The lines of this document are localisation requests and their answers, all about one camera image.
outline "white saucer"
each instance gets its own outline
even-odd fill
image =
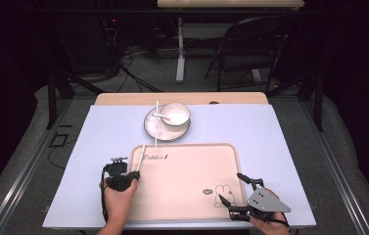
[[[156,109],[152,109],[146,116],[144,120],[144,128],[147,133],[161,141],[173,141],[182,135],[184,135],[187,130],[190,128],[190,120],[188,119],[182,125],[168,125],[161,120],[160,117],[154,117],[153,114],[156,113]]]

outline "beige tray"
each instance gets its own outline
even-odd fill
[[[132,152],[135,170],[142,146]],[[218,194],[246,203],[235,148],[230,144],[147,145],[131,220],[228,218]]]

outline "table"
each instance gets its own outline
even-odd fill
[[[173,143],[233,144],[238,150],[241,172],[250,172],[247,174],[254,178],[262,177],[265,185],[291,207],[293,211],[287,213],[287,218],[292,227],[316,224],[279,122],[264,94],[104,93],[90,109],[43,227],[97,229],[104,225],[98,187],[102,167],[110,157],[124,156],[135,146],[154,143],[144,131],[142,121],[157,100],[160,105],[181,102],[192,111],[190,130]],[[210,102],[220,104],[208,105]],[[221,117],[223,109],[230,113]],[[217,128],[230,124],[234,125],[230,130]],[[245,192],[247,196],[253,192],[251,185],[245,185]],[[125,229],[246,229],[251,226],[230,219],[186,219],[128,221]]]
[[[303,7],[303,0],[158,0],[160,8],[293,8]],[[221,37],[230,23],[183,23],[178,19],[178,65],[176,82],[184,82],[184,38]]]

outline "white bowl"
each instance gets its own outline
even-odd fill
[[[171,103],[161,109],[162,121],[168,125],[182,125],[190,119],[190,110],[180,103]]]
[[[145,116],[144,128],[147,133],[161,141],[173,141],[183,136],[190,128],[190,120],[182,125],[169,125],[161,121],[160,117],[155,117],[156,109],[152,109]]]

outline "person's hand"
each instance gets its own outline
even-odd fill
[[[266,189],[271,194],[275,195],[278,199],[279,197],[270,189]],[[287,221],[286,218],[282,215],[281,212],[275,212],[272,214],[273,219],[278,219],[281,221]],[[285,224],[278,222],[264,222],[260,218],[251,217],[251,224],[254,225],[255,228],[262,231],[266,235],[289,235],[289,229]]]
[[[131,210],[133,195],[138,189],[138,181],[132,180],[131,186],[123,192],[107,187],[106,179],[103,187],[105,188],[108,222],[98,234],[121,234]]]

